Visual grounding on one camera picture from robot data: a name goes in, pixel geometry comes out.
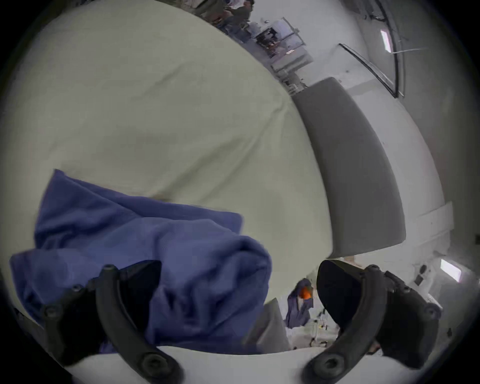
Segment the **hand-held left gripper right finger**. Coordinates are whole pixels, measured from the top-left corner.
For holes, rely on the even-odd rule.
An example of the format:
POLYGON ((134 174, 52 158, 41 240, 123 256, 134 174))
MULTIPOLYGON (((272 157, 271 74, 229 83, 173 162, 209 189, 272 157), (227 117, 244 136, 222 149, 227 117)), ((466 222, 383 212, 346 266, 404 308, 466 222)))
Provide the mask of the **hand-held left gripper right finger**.
POLYGON ((423 368, 439 331, 438 305, 389 271, 341 260, 321 262, 316 289, 340 333, 303 368, 304 383, 337 383, 375 343, 384 356, 405 367, 423 368))

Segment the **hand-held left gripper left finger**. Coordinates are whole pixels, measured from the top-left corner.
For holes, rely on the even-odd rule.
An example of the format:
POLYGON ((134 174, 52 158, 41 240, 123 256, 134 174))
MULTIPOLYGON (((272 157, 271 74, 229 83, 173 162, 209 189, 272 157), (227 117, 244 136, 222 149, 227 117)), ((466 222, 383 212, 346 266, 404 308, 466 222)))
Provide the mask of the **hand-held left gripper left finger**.
POLYGON ((180 384, 183 370, 145 337, 149 303, 162 263, 141 261, 118 269, 102 267, 85 285, 75 284, 41 310, 47 350, 69 367, 112 346, 139 376, 152 384, 180 384))

